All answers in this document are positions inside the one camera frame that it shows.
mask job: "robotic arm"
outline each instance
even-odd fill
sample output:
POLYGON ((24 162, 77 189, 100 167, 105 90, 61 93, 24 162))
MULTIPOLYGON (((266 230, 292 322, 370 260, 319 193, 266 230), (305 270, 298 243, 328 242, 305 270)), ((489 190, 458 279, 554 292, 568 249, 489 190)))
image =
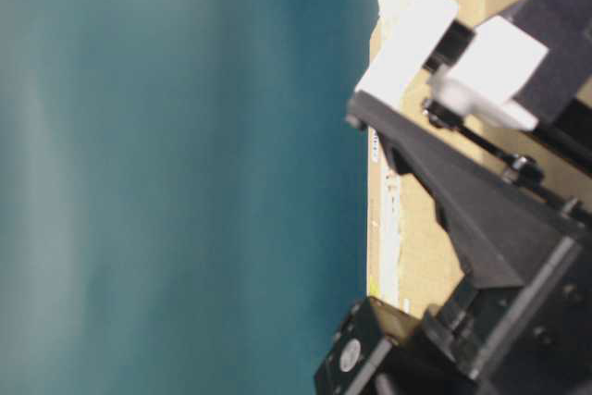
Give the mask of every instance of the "robotic arm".
POLYGON ((372 297, 355 304, 315 374, 319 395, 592 394, 592 215, 543 187, 532 159, 463 125, 475 115, 527 132, 592 176, 592 114, 574 99, 591 71, 592 0, 520 0, 474 30, 457 12, 414 0, 348 121, 374 128, 390 165, 433 197, 464 278, 421 320, 372 297), (430 121, 503 160, 501 176, 388 105, 421 68, 430 121))

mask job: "white label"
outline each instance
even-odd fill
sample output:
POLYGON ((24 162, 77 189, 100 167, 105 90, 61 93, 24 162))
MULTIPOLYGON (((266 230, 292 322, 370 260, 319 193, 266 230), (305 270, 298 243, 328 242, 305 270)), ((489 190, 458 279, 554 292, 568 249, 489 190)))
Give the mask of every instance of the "white label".
POLYGON ((372 162, 378 162, 378 154, 380 153, 380 140, 378 139, 378 133, 376 133, 376 130, 370 129, 370 135, 372 138, 372 162))

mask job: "blue-green wall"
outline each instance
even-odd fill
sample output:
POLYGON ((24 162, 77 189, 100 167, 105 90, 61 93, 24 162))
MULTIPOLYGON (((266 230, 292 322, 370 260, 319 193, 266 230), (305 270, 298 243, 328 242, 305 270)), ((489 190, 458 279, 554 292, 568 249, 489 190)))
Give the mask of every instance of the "blue-green wall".
POLYGON ((0 393, 312 393, 364 293, 376 0, 0 11, 0 393))

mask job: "black bolt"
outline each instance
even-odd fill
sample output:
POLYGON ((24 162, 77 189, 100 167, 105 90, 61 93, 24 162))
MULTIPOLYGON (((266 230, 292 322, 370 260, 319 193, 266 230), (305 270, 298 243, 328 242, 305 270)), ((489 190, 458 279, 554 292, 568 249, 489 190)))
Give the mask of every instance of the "black bolt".
POLYGON ((555 344, 555 336, 546 327, 535 327, 533 335, 541 346, 550 347, 555 344))
POLYGON ((567 284, 563 287, 563 296, 570 305, 580 305, 584 302, 582 293, 575 284, 567 284))

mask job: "cardboard box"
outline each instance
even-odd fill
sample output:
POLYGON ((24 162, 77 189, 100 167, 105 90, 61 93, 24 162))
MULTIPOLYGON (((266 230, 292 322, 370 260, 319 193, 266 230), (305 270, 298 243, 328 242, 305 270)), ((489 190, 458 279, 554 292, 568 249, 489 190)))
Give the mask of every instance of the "cardboard box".
MULTIPOLYGON (((380 19, 370 41, 371 57, 390 36, 393 23, 410 0, 378 0, 380 19)), ((474 26, 515 0, 456 0, 459 20, 474 26)), ((419 73, 402 100, 391 103, 406 117, 450 143, 476 162, 495 171, 502 164, 462 136, 435 130, 421 115, 428 96, 426 73, 419 73)), ((545 169, 545 184, 564 196, 592 204, 588 179, 523 134, 492 129, 476 119, 467 125, 512 153, 530 154, 545 169)), ((461 277, 447 234, 437 225, 434 204, 419 183, 390 171, 376 133, 368 133, 368 258, 367 291, 403 310, 420 316, 430 303, 442 303, 461 277)))

